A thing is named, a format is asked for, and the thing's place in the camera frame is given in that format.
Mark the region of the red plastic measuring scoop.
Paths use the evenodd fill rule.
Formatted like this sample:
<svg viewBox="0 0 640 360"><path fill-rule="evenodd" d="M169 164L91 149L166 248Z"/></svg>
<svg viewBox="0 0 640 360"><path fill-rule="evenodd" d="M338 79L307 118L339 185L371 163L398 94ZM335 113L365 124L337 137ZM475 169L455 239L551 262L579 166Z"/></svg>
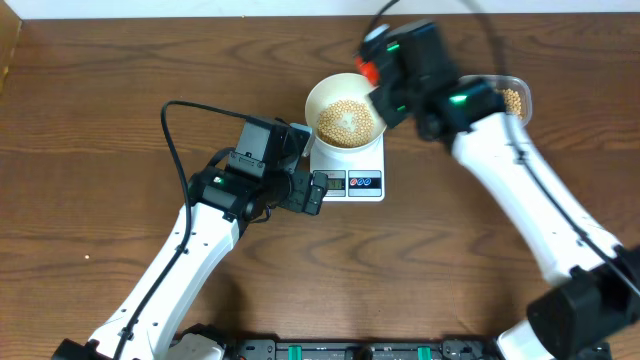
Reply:
<svg viewBox="0 0 640 360"><path fill-rule="evenodd" d="M373 87L377 87L380 83L380 72L375 61L360 55L357 55L354 61L359 73L364 76Z"/></svg>

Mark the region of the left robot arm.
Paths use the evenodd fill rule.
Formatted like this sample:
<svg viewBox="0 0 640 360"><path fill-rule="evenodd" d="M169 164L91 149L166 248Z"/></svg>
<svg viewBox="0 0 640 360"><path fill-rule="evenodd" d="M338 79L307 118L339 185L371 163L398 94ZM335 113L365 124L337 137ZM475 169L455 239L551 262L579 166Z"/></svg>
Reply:
<svg viewBox="0 0 640 360"><path fill-rule="evenodd" d="M250 224L277 207L319 213L327 178L298 167L313 141L309 126L248 119L238 144L191 177L171 234L120 308L86 343L63 340L54 358L222 359L221 341L177 328Z"/></svg>

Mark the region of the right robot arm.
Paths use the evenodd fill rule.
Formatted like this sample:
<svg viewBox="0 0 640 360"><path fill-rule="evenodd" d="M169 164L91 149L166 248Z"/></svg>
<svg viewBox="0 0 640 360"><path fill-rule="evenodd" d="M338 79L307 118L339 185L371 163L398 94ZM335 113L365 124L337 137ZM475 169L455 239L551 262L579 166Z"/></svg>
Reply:
<svg viewBox="0 0 640 360"><path fill-rule="evenodd" d="M358 66L389 127L407 118L445 144L520 232L549 285L497 340L505 359L574 359L639 319L639 252L624 247L570 193L520 118L502 76L463 76L433 22L370 25Z"/></svg>

